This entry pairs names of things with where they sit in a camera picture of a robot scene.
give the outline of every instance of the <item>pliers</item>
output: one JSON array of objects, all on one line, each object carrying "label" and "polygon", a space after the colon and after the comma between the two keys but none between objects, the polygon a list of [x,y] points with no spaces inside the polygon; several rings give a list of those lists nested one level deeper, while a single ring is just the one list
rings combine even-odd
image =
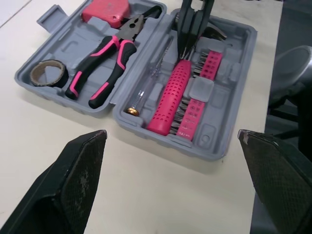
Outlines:
[{"label": "pliers", "polygon": [[129,57],[137,51],[134,40],[142,30],[143,25],[144,15],[136,15],[121,26],[117,34],[104,37],[100,45],[78,65],[77,72],[65,95],[76,100],[91,73],[109,56],[119,50],[112,74],[89,100],[89,106],[93,109],[103,105],[114,88],[117,79],[125,71]]},{"label": "pliers", "polygon": [[191,8],[192,0],[183,0],[181,10],[176,16],[177,45],[179,59],[191,52],[201,36],[226,39],[226,35],[209,22],[215,0],[204,0],[201,10]]}]

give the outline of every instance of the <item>plier jaws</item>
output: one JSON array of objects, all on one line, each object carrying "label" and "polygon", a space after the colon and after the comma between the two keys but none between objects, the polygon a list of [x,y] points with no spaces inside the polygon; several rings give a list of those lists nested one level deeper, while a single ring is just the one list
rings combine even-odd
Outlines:
[{"label": "plier jaws", "polygon": [[128,20],[120,31],[116,34],[119,39],[134,41],[136,36],[141,32],[144,25],[144,16],[136,15]]}]

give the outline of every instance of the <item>pink screwdriver handle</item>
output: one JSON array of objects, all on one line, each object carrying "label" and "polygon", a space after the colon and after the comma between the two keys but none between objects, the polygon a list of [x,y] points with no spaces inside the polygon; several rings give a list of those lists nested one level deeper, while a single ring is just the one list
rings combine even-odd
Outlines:
[{"label": "pink screwdriver handle", "polygon": [[156,112],[147,126],[147,130],[166,136],[169,134],[171,124],[183,92],[191,76],[191,62],[181,60],[171,73]]}]

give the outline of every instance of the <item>tool kit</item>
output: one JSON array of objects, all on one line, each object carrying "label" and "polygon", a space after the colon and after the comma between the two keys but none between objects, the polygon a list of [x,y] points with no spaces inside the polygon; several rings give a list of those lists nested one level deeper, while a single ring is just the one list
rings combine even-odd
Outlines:
[{"label": "tool kit", "polygon": [[151,0],[87,0],[71,16],[52,6],[50,38],[16,82],[81,114],[105,117],[188,156],[218,160],[235,124],[256,41],[248,25],[184,0],[166,14]]}]

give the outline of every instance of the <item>screwdriver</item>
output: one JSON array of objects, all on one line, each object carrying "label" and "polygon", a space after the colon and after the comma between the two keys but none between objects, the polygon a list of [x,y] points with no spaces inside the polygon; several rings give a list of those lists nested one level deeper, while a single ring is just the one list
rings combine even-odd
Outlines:
[{"label": "screwdriver", "polygon": [[152,88],[156,82],[156,79],[158,78],[158,75],[160,73],[160,68],[162,65],[162,60],[165,57],[170,45],[171,45],[172,39],[169,40],[168,45],[163,52],[161,59],[157,63],[155,69],[152,71],[151,76],[148,78],[148,80],[143,84],[143,86],[140,88],[137,95],[134,96],[134,98],[130,101],[129,108],[127,108],[126,112],[128,114],[131,114],[133,116],[139,116],[142,107],[144,106],[144,103],[146,101],[146,98],[148,94],[151,93]]},{"label": "screwdriver", "polygon": [[188,59],[182,59],[175,66],[161,96],[158,107],[147,126],[147,130],[160,135],[169,134],[176,110],[183,97],[184,90],[191,76],[191,57],[194,48],[189,53]]}]

